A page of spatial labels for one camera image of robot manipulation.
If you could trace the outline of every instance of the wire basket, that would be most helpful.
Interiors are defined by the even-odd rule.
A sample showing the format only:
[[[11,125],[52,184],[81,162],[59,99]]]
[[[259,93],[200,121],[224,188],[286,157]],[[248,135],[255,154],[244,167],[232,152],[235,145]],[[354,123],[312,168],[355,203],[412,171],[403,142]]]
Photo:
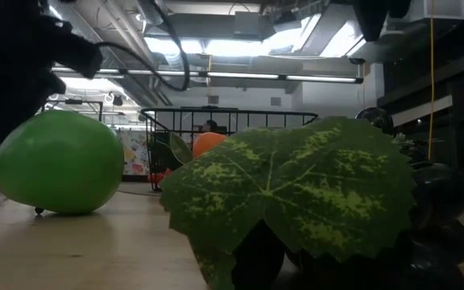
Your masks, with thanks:
[[[168,169],[175,170],[182,164],[172,155],[168,147],[169,135],[178,134],[189,148],[208,121],[214,122],[213,132],[232,135],[246,128],[288,128],[308,124],[317,119],[313,113],[238,110],[217,107],[155,108],[143,109],[146,117],[149,181],[151,189],[160,192],[159,182]]]

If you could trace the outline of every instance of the colorful poster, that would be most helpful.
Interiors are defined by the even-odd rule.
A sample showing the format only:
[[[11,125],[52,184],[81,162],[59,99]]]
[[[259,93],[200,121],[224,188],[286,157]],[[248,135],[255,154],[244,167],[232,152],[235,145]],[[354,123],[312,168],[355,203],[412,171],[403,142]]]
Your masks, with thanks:
[[[146,133],[142,131],[119,130],[125,151],[123,175],[145,176],[149,174]]]

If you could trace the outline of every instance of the wooden table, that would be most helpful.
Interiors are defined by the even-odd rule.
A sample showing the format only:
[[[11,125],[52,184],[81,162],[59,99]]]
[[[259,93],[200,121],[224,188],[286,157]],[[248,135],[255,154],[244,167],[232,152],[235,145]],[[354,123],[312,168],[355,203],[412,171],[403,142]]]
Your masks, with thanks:
[[[157,197],[118,193],[97,214],[40,219],[33,208],[0,197],[0,290],[35,288],[206,286],[186,238],[168,229]]]

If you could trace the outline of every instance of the orange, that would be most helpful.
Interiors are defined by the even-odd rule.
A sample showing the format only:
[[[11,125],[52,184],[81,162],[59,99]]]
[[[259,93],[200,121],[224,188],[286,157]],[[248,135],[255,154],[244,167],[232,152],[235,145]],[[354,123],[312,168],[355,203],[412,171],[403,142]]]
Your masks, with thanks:
[[[213,132],[206,132],[196,139],[193,144],[193,157],[198,157],[219,143],[225,141],[226,136]]]

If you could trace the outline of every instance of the ceiling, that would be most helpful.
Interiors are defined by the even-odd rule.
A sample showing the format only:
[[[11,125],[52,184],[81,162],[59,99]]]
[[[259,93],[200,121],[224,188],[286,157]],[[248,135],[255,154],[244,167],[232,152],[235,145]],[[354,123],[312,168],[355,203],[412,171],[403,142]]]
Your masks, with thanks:
[[[169,15],[182,47],[188,53],[192,71],[359,77],[358,65],[352,64],[348,56],[371,61],[400,57],[399,53],[387,52],[396,51],[391,46],[391,38],[381,43],[363,43],[354,10],[344,1],[246,0],[242,4],[222,0],[156,2]],[[50,4],[57,16],[72,23],[77,34],[93,42],[110,41],[129,47],[159,70],[182,69],[180,54],[163,31],[164,24],[156,23],[156,17],[151,16],[149,0],[84,0],[77,1],[73,6],[52,0]],[[407,34],[409,37],[426,32],[423,21],[413,19],[408,22],[410,24],[400,24],[397,28],[389,27],[384,33],[399,29],[404,31],[404,28],[410,30],[409,27],[414,29],[411,29],[414,34]],[[411,25],[414,23],[421,25],[416,28],[416,25]],[[398,41],[395,43],[399,47],[409,43],[403,42],[406,38],[401,37],[406,33],[399,33],[400,37],[396,38]],[[103,68],[145,69],[126,53],[114,49],[106,49],[103,53]],[[179,85],[182,80],[172,77],[169,81]],[[149,76],[119,76],[111,82],[126,92],[130,102],[134,103],[127,106],[176,106],[166,97],[169,93],[163,92],[167,89]],[[191,81],[191,87],[285,89],[286,93],[292,93],[297,84],[237,78],[193,78]],[[94,93],[86,93],[89,91],[69,88],[69,96],[66,97],[75,93],[84,100],[103,102],[110,92],[99,89],[100,95],[95,96]],[[133,112],[128,118],[130,122],[137,121]]]

